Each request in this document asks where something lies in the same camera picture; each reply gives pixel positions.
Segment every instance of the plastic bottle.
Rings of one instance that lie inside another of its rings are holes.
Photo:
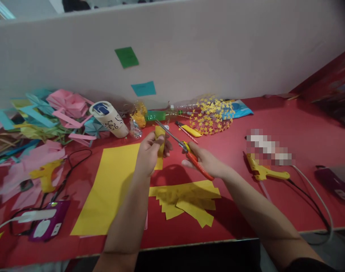
[[[148,121],[165,121],[165,120],[174,120],[179,115],[182,115],[182,110],[173,110],[171,108],[166,109],[164,111],[147,111],[147,114],[145,116],[146,122]]]
[[[184,100],[177,103],[170,105],[170,109],[172,110],[182,110],[184,112],[192,111],[193,109],[197,110],[199,107],[197,106],[198,100],[196,98],[191,100]]]

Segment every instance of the power cord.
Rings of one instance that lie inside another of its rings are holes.
[[[70,161],[70,157],[73,156],[74,154],[77,154],[79,152],[82,152],[82,151],[88,151],[89,154],[88,156],[86,156],[84,159],[82,159],[81,161],[79,161],[76,165],[72,165],[71,161]],[[82,162],[84,162],[86,159],[88,159],[90,156],[92,155],[92,151],[89,150],[89,149],[81,149],[81,150],[78,150],[78,151],[74,151],[72,152],[68,158],[67,158],[67,161],[70,165],[70,170],[68,171],[68,173],[66,174],[65,176],[65,179],[63,180],[63,182],[60,184],[60,186],[58,187],[58,189],[56,190],[55,194],[53,195],[53,197],[51,198],[50,202],[54,202],[57,197],[60,195],[60,193],[64,190],[65,188],[65,185],[68,181],[68,178],[70,177],[71,173],[73,172],[73,170],[79,165],[81,164]],[[46,196],[48,195],[48,193],[44,193],[43,195],[43,198],[41,200],[41,204],[40,204],[40,207],[39,208],[26,208],[26,209],[22,209],[20,211],[17,211],[16,213],[14,213],[11,217],[11,219],[5,223],[3,223],[2,226],[6,225],[7,223],[9,223],[9,229],[10,229],[10,233],[11,235],[14,235],[14,236],[21,236],[21,235],[30,235],[31,232],[33,231],[34,227],[35,227],[35,224],[36,224],[36,221],[33,221],[31,222],[31,225],[30,225],[30,228],[28,230],[25,230],[21,233],[18,233],[18,234],[15,234],[14,233],[14,230],[13,230],[13,225],[12,225],[12,222],[14,221],[13,219],[15,218],[15,216],[17,216],[18,214],[22,213],[22,212],[25,212],[25,211],[30,211],[30,210],[43,210],[45,209],[48,205],[44,205],[44,202],[45,202],[45,199],[46,199]]]
[[[298,172],[300,173],[306,180],[307,182],[309,183],[309,185],[311,185],[312,189],[315,191],[315,193],[317,194],[318,198],[321,200],[324,208],[326,209],[327,211],[327,214],[328,214],[328,217],[330,219],[330,223],[328,223],[328,221],[326,220],[325,216],[323,215],[322,211],[320,210],[320,208],[318,207],[318,205],[316,204],[316,202],[312,199],[312,197],[310,197],[305,191],[303,191],[300,187],[298,187],[291,179],[287,179],[287,181],[289,183],[291,183],[294,187],[296,187],[297,189],[299,189],[305,196],[307,196],[312,202],[313,204],[315,205],[317,211],[319,212],[319,216],[321,217],[323,223],[325,224],[325,227],[327,228],[327,232],[326,233],[317,233],[317,234],[320,234],[320,235],[327,235],[329,234],[329,237],[327,240],[323,241],[323,242],[320,242],[320,243],[308,243],[312,246],[319,246],[319,245],[322,245],[322,244],[325,244],[329,241],[331,241],[332,239],[332,236],[333,236],[333,227],[334,227],[334,223],[333,223],[333,220],[332,220],[332,217],[331,217],[331,213],[329,212],[325,202],[323,201],[323,199],[321,198],[321,196],[319,195],[319,193],[317,192],[316,188],[312,185],[312,183],[309,181],[309,179],[305,176],[305,174],[302,173],[301,170],[299,170],[295,165],[292,165],[292,167]]]

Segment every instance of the orange scissors handle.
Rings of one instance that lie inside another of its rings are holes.
[[[214,180],[214,178],[211,175],[209,175],[208,172],[206,172],[205,169],[199,164],[198,159],[192,152],[187,152],[186,157],[189,159],[189,161],[191,161],[191,163],[196,167],[196,169],[203,174],[205,178],[207,178],[210,181]]]

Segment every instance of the scissor blade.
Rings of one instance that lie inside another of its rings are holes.
[[[168,129],[165,128],[165,126],[164,126],[163,124],[161,124],[161,122],[160,122],[159,120],[157,120],[156,123],[157,123],[160,127],[162,127],[169,135],[171,135],[171,137],[174,138],[174,139],[179,143],[179,145],[180,145],[181,147],[183,147],[182,142],[180,142],[180,140],[179,140],[178,138],[176,138],[175,136],[173,136],[172,133],[171,133],[170,131],[168,131]]]

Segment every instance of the sleeve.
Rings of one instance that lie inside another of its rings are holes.
[[[311,258],[299,258],[291,262],[285,272],[336,272],[327,264]]]

